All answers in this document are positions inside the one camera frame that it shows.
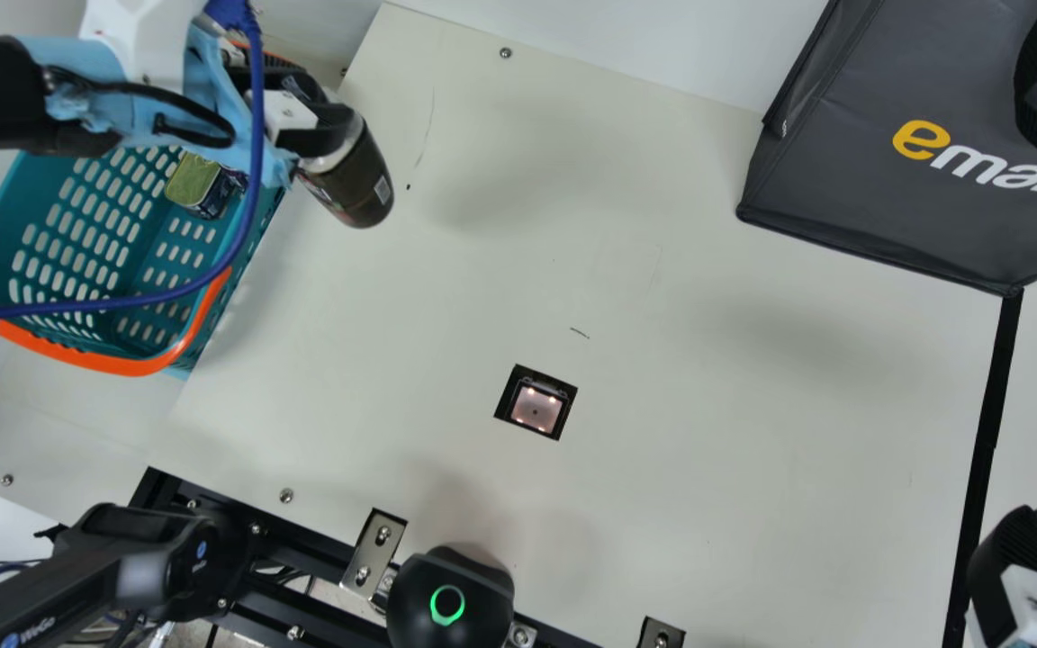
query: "black pole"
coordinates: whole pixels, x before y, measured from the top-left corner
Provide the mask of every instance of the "black pole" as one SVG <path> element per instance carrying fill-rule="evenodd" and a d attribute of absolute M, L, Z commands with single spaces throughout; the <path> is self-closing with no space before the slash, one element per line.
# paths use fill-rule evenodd
<path fill-rule="evenodd" d="M 991 480 L 994 447 L 1000 442 L 1003 405 L 1007 398 L 1007 378 L 1011 377 L 1011 358 L 1015 351 L 1015 336 L 1019 332 L 1021 290 L 1003 300 L 1000 325 L 994 333 L 991 371 L 986 376 L 983 406 L 979 412 L 979 431 L 975 434 L 975 453 L 971 458 L 971 476 L 966 477 L 966 498 L 962 505 L 962 524 L 958 526 L 958 553 L 951 574 L 951 600 L 947 604 L 947 620 L 943 629 L 943 648 L 962 648 L 966 627 L 966 566 L 979 546 L 986 508 L 986 487 Z"/>

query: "teal basket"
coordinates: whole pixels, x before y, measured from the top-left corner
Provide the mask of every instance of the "teal basket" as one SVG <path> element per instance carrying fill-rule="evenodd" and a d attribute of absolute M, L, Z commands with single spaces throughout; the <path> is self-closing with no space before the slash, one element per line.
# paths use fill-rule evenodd
<path fill-rule="evenodd" d="M 251 218 L 218 294 L 206 286 L 157 306 L 13 318 L 0 323 L 0 335 L 103 372 L 193 368 L 283 189 L 264 188 L 253 215 L 240 193 L 222 219 L 203 221 L 164 195 L 180 156 L 176 146 L 118 148 L 99 160 L 18 156 L 0 189 L 0 306 L 137 295 L 189 283 L 226 253 L 235 226 Z"/>

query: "gray bag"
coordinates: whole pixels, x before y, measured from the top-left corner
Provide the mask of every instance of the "gray bag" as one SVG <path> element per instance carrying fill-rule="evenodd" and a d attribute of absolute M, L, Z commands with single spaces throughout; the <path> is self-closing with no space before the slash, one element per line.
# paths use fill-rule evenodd
<path fill-rule="evenodd" d="M 1037 0 L 831 0 L 745 222 L 1010 297 L 1037 279 Z"/>

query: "black metal frame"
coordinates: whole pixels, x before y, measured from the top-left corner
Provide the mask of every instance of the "black metal frame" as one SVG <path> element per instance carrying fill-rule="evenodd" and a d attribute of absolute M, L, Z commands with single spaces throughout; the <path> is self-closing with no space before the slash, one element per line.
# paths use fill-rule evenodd
<path fill-rule="evenodd" d="M 354 555 L 354 546 L 345 542 L 155 468 L 148 468 L 143 475 L 131 505 L 177 511 L 186 509 L 189 502 L 197 503 L 198 509 L 218 509 L 233 519 L 243 520 L 244 525 L 258 525 L 262 533 L 256 535 L 256 544 L 251 551 L 255 561 L 282 563 L 325 582 L 338 583 Z M 390 648 L 391 645 L 386 628 L 379 624 L 258 575 L 247 574 L 235 590 L 227 594 L 227 599 L 226 614 L 211 618 L 211 622 L 260 644 L 312 648 Z M 515 621 L 538 631 L 535 648 L 597 648 L 589 641 L 523 615 L 515 614 Z M 304 630 L 300 639 L 287 637 L 292 626 Z"/>

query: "metal bracket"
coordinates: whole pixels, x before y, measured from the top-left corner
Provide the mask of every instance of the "metal bracket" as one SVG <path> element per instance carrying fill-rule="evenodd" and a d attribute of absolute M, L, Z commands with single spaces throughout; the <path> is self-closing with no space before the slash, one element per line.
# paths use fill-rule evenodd
<path fill-rule="evenodd" d="M 682 648 L 685 637 L 686 632 L 673 624 L 646 617 L 643 619 L 643 632 L 638 637 L 638 648 Z"/>
<path fill-rule="evenodd" d="M 407 520 L 379 511 L 377 508 L 372 509 L 370 516 L 366 517 L 362 533 L 358 534 L 355 555 L 351 558 L 349 565 L 346 565 L 338 587 L 366 600 L 374 598 L 405 531 Z"/>
<path fill-rule="evenodd" d="M 535 637 L 538 637 L 538 631 L 529 624 L 510 622 L 510 631 L 502 648 L 535 648 Z"/>

